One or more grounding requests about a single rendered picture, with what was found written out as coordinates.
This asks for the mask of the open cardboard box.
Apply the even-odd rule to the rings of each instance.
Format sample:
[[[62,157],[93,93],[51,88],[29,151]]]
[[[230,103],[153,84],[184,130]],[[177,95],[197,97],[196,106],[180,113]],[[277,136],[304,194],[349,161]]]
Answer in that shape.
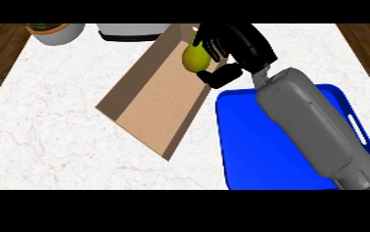
[[[194,23],[174,23],[131,66],[97,110],[130,135],[168,159],[209,93],[183,66]]]

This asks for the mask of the white and black appliance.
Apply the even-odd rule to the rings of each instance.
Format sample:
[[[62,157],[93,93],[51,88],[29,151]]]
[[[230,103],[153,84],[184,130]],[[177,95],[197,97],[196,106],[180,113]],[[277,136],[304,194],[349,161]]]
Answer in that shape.
[[[168,23],[99,23],[99,34],[105,41],[140,42],[155,41]]]

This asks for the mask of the yellow-green pear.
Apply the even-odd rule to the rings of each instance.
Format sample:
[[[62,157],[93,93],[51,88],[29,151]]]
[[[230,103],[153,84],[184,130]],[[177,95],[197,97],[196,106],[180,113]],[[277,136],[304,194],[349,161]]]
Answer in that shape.
[[[184,69],[190,72],[199,72],[209,66],[211,57],[200,44],[193,46],[187,45],[183,52],[183,65]]]

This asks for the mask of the grey pot with plant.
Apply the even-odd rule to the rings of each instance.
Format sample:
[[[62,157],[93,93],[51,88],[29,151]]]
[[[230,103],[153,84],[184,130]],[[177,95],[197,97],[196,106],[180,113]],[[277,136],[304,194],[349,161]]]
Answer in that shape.
[[[59,46],[69,43],[81,34],[85,25],[82,23],[63,23],[49,30],[34,30],[26,27],[34,38],[47,46]]]

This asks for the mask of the blue plastic tray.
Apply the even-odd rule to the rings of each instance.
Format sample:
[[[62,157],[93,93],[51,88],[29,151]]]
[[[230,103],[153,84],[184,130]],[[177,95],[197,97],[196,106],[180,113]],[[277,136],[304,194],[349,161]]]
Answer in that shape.
[[[215,102],[225,183],[231,190],[333,190],[256,102],[253,89]]]

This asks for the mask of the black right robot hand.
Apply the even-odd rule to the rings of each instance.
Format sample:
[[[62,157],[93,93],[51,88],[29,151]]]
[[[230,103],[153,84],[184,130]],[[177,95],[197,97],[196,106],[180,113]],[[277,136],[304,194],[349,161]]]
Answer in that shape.
[[[237,79],[243,71],[261,72],[277,60],[271,46],[250,23],[202,23],[192,46],[202,45],[215,63],[233,56],[234,63],[225,64],[214,72],[202,70],[199,79],[218,89]]]

